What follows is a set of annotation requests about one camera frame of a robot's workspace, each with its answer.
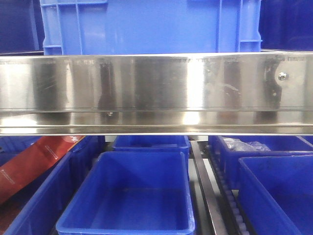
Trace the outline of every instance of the plastic bag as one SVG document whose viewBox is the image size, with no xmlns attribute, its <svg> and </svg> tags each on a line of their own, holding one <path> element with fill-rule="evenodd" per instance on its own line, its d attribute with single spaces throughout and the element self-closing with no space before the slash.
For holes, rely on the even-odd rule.
<svg viewBox="0 0 313 235">
<path fill-rule="evenodd" d="M 243 152 L 270 151 L 270 149 L 265 144 L 260 143 L 258 141 L 245 143 L 242 142 L 240 139 L 233 139 L 227 137 L 223 137 L 223 140 L 231 151 L 243 151 Z"/>
</svg>

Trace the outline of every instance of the blue plastic crate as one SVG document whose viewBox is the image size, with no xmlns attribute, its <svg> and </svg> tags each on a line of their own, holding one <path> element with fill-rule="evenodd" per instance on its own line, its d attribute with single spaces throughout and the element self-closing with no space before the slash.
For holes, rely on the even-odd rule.
<svg viewBox="0 0 313 235">
<path fill-rule="evenodd" d="M 313 147 L 297 136 L 226 136 L 240 139 L 243 142 L 258 141 L 271 151 L 231 151 L 221 136 L 216 141 L 215 154 L 220 159 L 220 168 L 225 173 L 226 181 L 231 189 L 239 187 L 239 163 L 242 157 L 254 156 L 287 156 L 312 154 Z"/>
<path fill-rule="evenodd" d="M 301 136 L 301 137 L 313 146 L 313 136 Z"/>
<path fill-rule="evenodd" d="M 188 169 L 190 142 L 188 136 L 118 136 L 114 151 L 182 152 Z"/>
<path fill-rule="evenodd" d="M 191 235 L 183 153 L 102 154 L 56 228 L 60 235 Z"/>
<path fill-rule="evenodd" d="M 46 55 L 259 51 L 261 0 L 41 0 Z"/>
<path fill-rule="evenodd" d="M 3 136 L 0 137 L 0 152 L 22 152 L 36 142 L 40 136 Z"/>
<path fill-rule="evenodd" d="M 312 155 L 239 162 L 239 201 L 258 235 L 313 234 Z"/>
<path fill-rule="evenodd" d="M 263 0 L 262 48 L 313 50 L 312 0 Z"/>
<path fill-rule="evenodd" d="M 23 209 L 4 235 L 49 235 L 103 145 L 104 136 L 85 137 L 54 168 L 15 194 L 12 199 Z M 0 163 L 3 155 L 5 161 L 15 156 L 2 153 Z"/>
<path fill-rule="evenodd" d="M 220 155 L 220 144 L 217 144 L 218 136 L 208 136 L 208 144 L 210 146 L 210 154 L 214 157 L 217 161 L 220 161 L 218 157 Z"/>
<path fill-rule="evenodd" d="M 0 53 L 43 49 L 39 0 L 0 0 Z"/>
</svg>

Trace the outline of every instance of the stainless steel rail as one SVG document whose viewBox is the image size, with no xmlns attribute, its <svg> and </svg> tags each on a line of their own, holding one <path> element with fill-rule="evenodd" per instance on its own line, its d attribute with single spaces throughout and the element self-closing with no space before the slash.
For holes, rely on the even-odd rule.
<svg viewBox="0 0 313 235">
<path fill-rule="evenodd" d="M 313 134 L 313 53 L 0 57 L 0 135 Z"/>
<path fill-rule="evenodd" d="M 213 233 L 215 235 L 228 235 L 214 190 L 212 188 L 200 153 L 198 143 L 196 141 L 191 141 L 191 147 L 195 157 L 195 166 L 202 191 L 204 205 L 211 218 Z"/>
</svg>

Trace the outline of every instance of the bolt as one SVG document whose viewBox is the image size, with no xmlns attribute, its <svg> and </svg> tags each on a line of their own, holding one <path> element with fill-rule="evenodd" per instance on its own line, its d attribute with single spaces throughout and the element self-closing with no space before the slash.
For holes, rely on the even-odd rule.
<svg viewBox="0 0 313 235">
<path fill-rule="evenodd" d="M 280 81 L 285 81 L 288 78 L 288 74 L 286 74 L 285 72 L 280 72 L 278 75 L 278 79 Z"/>
</svg>

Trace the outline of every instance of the red packaging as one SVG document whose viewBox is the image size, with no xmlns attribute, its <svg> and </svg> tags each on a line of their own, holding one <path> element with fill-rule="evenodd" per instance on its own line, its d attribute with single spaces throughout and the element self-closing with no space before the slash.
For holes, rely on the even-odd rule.
<svg viewBox="0 0 313 235">
<path fill-rule="evenodd" d="M 21 209 L 22 205 L 11 199 L 0 206 L 0 235 L 5 233 Z"/>
<path fill-rule="evenodd" d="M 84 136 L 45 136 L 0 167 L 0 205 L 51 168 Z"/>
</svg>

